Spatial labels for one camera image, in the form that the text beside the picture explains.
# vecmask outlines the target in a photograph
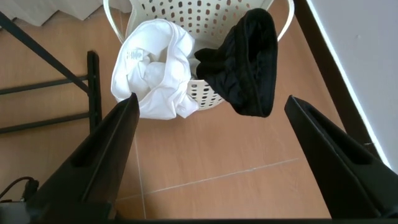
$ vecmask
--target brown floor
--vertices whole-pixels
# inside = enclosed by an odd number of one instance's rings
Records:
[[[121,27],[128,14],[113,12]],[[284,1],[271,8],[280,30]],[[86,73],[86,51],[100,58],[104,115],[115,105],[109,87],[120,43],[102,9],[82,22],[57,13],[42,27],[21,27],[72,72]],[[0,31],[0,88],[61,78]],[[128,218],[330,217],[284,113],[289,95],[311,102],[341,126],[302,31],[294,19],[279,45],[274,110],[270,117],[237,115],[223,103],[187,119],[142,119],[119,191]],[[87,98],[74,85],[0,96],[0,127],[79,113]],[[88,134],[88,120],[0,136],[0,189],[23,175],[44,182]],[[17,200],[23,184],[6,196]]]

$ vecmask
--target black garment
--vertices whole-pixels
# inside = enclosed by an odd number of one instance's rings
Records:
[[[241,115],[267,117],[274,104],[278,43],[274,21],[252,9],[218,49],[195,53],[199,79],[209,83]]]

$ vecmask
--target laundry basket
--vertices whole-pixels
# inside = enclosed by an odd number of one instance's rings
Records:
[[[113,21],[109,0],[103,0],[106,16],[121,42],[125,37]],[[273,0],[130,0],[132,12],[127,25],[126,37],[141,23],[151,19],[172,21],[195,38],[194,52],[202,48],[217,49],[232,26],[235,26],[246,11],[254,8],[268,9]],[[278,40],[292,22],[293,0],[289,3],[289,15]],[[219,105],[223,99],[204,80],[191,80],[188,94],[198,102],[199,110]]]

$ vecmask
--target black rack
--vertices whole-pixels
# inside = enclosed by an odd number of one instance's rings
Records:
[[[94,51],[87,52],[87,75],[78,77],[73,74],[67,67],[59,62],[53,55],[46,51],[40,44],[33,38],[26,34],[21,28],[13,23],[8,17],[0,12],[0,27],[7,30],[11,35],[21,41],[24,45],[30,48],[35,54],[45,60],[48,64],[53,66],[57,71],[66,77],[66,79],[55,80],[51,82],[43,82],[32,85],[18,86],[13,88],[6,88],[0,90],[0,96],[10,93],[17,93],[20,91],[34,90],[38,88],[45,88],[49,86],[63,85],[66,83],[74,83],[80,89],[87,93],[88,96],[88,112],[73,114],[60,118],[53,118],[44,121],[37,121],[27,124],[19,124],[0,128],[0,134],[10,133],[14,131],[22,131],[29,128],[38,128],[41,126],[57,124],[76,119],[89,118],[90,119],[90,132],[101,122],[101,90],[100,90],[100,60]],[[84,80],[88,81],[88,85],[83,83]]]

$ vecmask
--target basket handle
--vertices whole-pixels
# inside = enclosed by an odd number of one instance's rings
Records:
[[[282,31],[278,35],[278,42],[283,37],[283,35],[286,33],[287,29],[289,28],[290,24],[292,23],[293,16],[294,16],[293,0],[287,0],[287,3],[289,4],[289,14],[287,15],[287,20],[286,20],[285,26],[283,27]]]
[[[122,32],[120,32],[119,28],[113,21],[111,10],[109,8],[109,0],[103,0],[103,4],[104,4],[104,11],[105,11],[106,17],[108,18],[108,21],[111,24],[113,31],[116,33],[118,39],[120,40],[120,43],[123,43],[124,37],[123,37]]]

